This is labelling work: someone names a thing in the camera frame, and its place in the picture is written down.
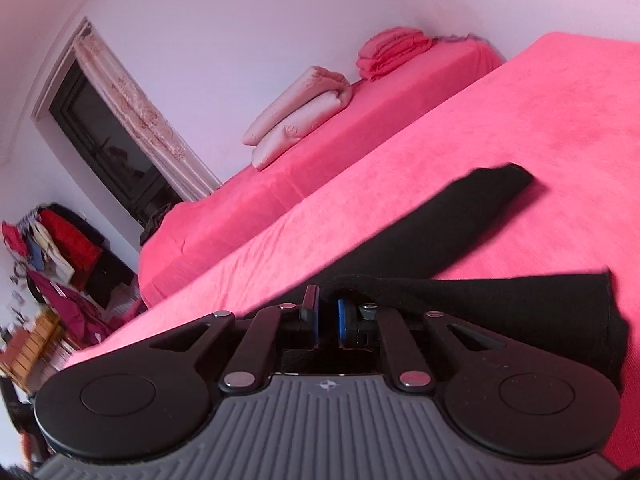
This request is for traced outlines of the near bed pink blanket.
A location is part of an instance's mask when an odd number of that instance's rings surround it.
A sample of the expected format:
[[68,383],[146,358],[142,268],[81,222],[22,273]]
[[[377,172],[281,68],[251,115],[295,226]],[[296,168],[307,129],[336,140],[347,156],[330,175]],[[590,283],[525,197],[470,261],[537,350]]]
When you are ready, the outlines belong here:
[[639,319],[639,47],[552,32],[305,198],[82,362],[297,285],[476,168],[513,162],[535,184],[501,229],[442,272],[512,278],[608,269]]

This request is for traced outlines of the lower pale pink pillow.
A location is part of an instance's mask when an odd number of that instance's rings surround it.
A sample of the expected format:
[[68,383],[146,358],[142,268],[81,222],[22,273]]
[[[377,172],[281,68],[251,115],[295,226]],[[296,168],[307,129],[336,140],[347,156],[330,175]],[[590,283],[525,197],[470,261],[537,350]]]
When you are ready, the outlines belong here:
[[280,119],[257,142],[252,151],[252,166],[264,170],[287,150],[344,110],[352,99],[352,89],[319,94],[285,118]]

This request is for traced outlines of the pale pink pillow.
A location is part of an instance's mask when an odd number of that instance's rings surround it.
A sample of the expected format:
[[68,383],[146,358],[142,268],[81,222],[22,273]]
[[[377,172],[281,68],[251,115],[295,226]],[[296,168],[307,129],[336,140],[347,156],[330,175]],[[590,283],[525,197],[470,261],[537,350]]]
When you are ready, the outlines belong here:
[[280,119],[257,142],[252,151],[252,166],[264,170],[287,150],[344,110],[352,99],[352,89],[319,94],[285,118]]
[[331,72],[321,66],[307,68],[250,124],[242,136],[242,143],[247,146],[256,146],[282,119],[287,118],[320,94],[331,91],[337,93],[337,99],[344,106],[352,99],[352,85],[344,75]]

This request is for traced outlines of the folded pink blanket stack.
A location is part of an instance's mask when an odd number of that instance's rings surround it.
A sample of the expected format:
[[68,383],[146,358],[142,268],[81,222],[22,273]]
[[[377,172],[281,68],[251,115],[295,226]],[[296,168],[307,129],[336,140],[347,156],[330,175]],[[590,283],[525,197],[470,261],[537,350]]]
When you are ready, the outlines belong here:
[[435,39],[420,29],[394,27],[371,37],[359,50],[356,65],[361,78],[380,79],[434,46]]

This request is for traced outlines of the floral white curtain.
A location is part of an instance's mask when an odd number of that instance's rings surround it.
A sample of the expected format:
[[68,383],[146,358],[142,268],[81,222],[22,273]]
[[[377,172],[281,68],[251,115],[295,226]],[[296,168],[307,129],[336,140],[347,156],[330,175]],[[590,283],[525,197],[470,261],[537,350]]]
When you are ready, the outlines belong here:
[[138,148],[188,202],[220,188],[220,181],[172,128],[106,42],[90,25],[72,42],[80,69]]

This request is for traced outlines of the far bed pink sheet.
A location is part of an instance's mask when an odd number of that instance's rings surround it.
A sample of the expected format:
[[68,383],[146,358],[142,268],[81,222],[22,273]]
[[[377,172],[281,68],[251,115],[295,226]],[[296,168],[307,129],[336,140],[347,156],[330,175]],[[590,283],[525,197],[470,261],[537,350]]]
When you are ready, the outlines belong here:
[[175,206],[142,246],[148,307],[196,280],[363,156],[498,68],[486,41],[438,42],[377,80],[360,80],[341,113],[264,170],[247,166],[211,196]]

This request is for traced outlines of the wooden shelf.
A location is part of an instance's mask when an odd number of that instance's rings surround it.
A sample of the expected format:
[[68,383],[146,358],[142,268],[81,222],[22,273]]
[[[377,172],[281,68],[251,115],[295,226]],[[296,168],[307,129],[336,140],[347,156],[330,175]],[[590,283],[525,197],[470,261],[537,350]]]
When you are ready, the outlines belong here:
[[6,348],[1,351],[1,371],[24,393],[39,388],[44,363],[65,335],[61,318],[49,310],[35,319],[31,330],[18,328]]

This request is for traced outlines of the black pants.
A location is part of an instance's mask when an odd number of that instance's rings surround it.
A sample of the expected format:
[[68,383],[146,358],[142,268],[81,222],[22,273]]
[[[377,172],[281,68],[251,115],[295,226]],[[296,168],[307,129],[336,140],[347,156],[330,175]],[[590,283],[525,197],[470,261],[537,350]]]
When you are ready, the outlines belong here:
[[611,272],[552,247],[546,230],[509,230],[541,193],[507,164],[475,169],[414,209],[372,198],[303,204],[256,257],[250,286],[268,290],[270,304],[297,302],[316,285],[323,307],[347,298],[412,315],[442,310],[621,386],[629,325]]

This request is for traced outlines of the hanging clothes pile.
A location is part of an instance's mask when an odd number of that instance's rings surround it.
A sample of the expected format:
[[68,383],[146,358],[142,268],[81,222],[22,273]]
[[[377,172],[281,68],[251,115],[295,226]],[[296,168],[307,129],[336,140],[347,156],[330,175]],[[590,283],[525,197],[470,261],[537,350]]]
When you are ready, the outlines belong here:
[[40,205],[15,224],[3,221],[1,243],[14,260],[12,281],[53,310],[81,348],[146,310],[137,274],[105,236],[58,203]]

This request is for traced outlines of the dark window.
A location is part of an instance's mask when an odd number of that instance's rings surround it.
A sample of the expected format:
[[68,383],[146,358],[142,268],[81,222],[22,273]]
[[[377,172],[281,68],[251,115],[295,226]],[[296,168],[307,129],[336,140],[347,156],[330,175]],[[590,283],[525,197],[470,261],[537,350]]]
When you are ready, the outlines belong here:
[[140,226],[182,201],[77,63],[64,76],[49,112],[84,162]]

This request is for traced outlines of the upper pale pink pillow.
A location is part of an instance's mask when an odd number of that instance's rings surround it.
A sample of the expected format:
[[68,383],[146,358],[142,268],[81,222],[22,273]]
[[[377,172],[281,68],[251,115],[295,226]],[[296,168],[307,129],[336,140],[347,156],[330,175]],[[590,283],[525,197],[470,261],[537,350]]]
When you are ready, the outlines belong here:
[[250,124],[242,136],[242,143],[247,146],[256,146],[282,119],[287,118],[320,94],[331,91],[337,93],[337,99],[344,106],[352,99],[352,85],[344,75],[331,72],[321,66],[307,68]]

